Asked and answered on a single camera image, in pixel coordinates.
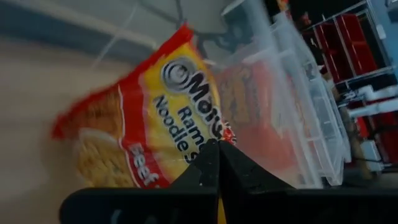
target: maruchan ramen noodle soup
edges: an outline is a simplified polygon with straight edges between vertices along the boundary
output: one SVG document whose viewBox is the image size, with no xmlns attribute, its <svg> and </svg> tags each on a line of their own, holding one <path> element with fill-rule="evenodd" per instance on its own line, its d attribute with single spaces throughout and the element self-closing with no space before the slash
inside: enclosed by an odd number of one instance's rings
<svg viewBox="0 0 398 224">
<path fill-rule="evenodd" d="M 208 139 L 235 141 L 191 38 L 183 26 L 127 77 L 58 117 L 53 137 L 76 140 L 88 186 L 167 187 Z"/>
</svg>

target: brand logo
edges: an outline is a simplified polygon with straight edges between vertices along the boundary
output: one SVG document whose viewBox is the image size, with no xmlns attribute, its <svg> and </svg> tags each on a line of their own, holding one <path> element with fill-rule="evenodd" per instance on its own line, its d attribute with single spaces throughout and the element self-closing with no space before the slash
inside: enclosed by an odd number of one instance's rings
<svg viewBox="0 0 398 224">
<path fill-rule="evenodd" d="M 223 124 L 220 109 L 213 104 L 210 84 L 203 71 L 188 58 L 181 57 L 163 66 L 161 72 L 165 86 L 172 92 L 185 93 L 189 96 L 195 111 L 210 127 L 214 138 L 223 137 Z"/>
</svg>

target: ramen noodle package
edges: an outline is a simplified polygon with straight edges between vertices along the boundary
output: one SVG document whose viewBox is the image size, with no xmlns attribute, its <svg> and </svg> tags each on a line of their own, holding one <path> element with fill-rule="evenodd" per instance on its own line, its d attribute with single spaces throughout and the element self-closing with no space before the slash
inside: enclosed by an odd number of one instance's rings
<svg viewBox="0 0 398 224">
<path fill-rule="evenodd" d="M 208 139 L 233 141 L 215 81 L 185 26 L 127 77 L 74 104 L 53 136 L 76 140 L 92 187 L 167 187 Z"/>
</svg>

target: red and yellow package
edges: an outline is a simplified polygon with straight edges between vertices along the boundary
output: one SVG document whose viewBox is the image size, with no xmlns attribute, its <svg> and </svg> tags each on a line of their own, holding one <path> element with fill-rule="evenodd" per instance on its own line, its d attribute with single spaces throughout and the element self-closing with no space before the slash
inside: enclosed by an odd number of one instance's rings
<svg viewBox="0 0 398 224">
<path fill-rule="evenodd" d="M 286 127 L 290 124 L 284 123 L 284 102 L 272 71 L 259 60 L 237 63 L 215 77 L 221 110 L 234 128 L 237 147 L 265 170 L 295 185 L 298 165 Z"/>
<path fill-rule="evenodd" d="M 76 139 L 93 187 L 167 187 L 208 139 L 231 141 L 215 81 L 183 26 L 127 77 L 72 106 L 53 137 Z"/>
</svg>

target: floor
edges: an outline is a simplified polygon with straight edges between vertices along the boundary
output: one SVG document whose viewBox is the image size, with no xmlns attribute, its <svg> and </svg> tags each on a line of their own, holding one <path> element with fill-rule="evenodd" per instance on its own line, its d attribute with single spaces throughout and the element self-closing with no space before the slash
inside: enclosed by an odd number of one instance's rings
<svg viewBox="0 0 398 224">
<path fill-rule="evenodd" d="M 51 141 L 56 115 L 132 69 L 48 46 L 0 39 L 0 223 L 58 223 L 62 200 L 81 187 L 72 152 Z"/>
</svg>

